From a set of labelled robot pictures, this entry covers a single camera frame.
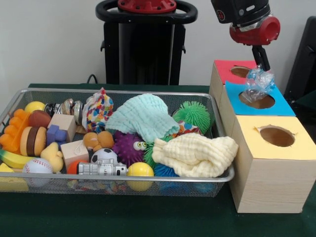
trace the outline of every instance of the purple spiky ball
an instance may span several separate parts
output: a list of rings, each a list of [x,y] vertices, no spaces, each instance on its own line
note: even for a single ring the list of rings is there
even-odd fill
[[[146,143],[137,134],[124,134],[116,131],[114,141],[113,151],[117,154],[121,163],[130,167],[136,162],[143,162],[145,150],[143,146]]]

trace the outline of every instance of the pink lid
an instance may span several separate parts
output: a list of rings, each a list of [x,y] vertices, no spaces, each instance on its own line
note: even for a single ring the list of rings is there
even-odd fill
[[[253,69],[255,68],[255,61],[227,61],[227,60],[215,60],[215,65],[218,71],[218,74],[222,80],[222,83],[225,84],[226,81],[235,84],[245,84],[246,78],[241,76],[236,76],[232,73],[232,69],[237,68],[241,69],[240,71],[244,74],[245,68]]]

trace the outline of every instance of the soccer ball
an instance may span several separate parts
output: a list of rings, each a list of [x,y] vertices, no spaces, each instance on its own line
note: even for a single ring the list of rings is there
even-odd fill
[[[97,163],[99,160],[102,160],[102,159],[113,159],[114,160],[113,164],[119,163],[117,154],[108,148],[102,148],[96,151],[92,155],[90,162]]]

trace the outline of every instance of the googly eye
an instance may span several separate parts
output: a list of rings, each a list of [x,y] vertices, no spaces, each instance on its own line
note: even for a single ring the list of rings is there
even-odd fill
[[[142,142],[141,150],[144,151],[147,148],[146,142]]]
[[[140,142],[134,142],[133,148],[137,151],[139,151],[142,147],[142,144]]]

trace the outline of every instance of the orange plush toy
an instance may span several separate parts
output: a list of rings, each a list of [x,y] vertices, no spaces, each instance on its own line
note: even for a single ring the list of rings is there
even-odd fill
[[[102,148],[112,149],[114,140],[112,134],[108,131],[103,131],[99,134],[89,132],[83,137],[83,143],[88,150],[96,152]]]

